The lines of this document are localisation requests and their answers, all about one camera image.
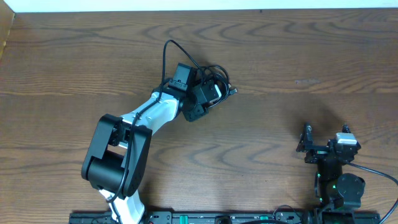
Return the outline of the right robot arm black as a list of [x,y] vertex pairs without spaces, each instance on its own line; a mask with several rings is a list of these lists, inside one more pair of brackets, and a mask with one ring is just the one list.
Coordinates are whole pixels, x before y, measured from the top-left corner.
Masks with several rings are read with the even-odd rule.
[[305,153],[307,164],[317,166],[315,193],[330,210],[355,210],[361,206],[364,179],[343,172],[343,166],[353,161],[360,149],[360,143],[346,124],[324,146],[314,144],[308,123],[303,126],[296,151]]

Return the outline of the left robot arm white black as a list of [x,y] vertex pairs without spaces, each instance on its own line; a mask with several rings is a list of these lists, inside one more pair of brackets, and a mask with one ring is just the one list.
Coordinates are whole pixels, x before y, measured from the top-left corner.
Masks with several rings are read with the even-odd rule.
[[194,68],[179,63],[150,98],[134,111],[103,115],[96,126],[81,176],[105,197],[116,223],[140,223],[145,214],[138,187],[144,176],[152,136],[183,114],[189,122],[229,95],[229,75],[218,66]]

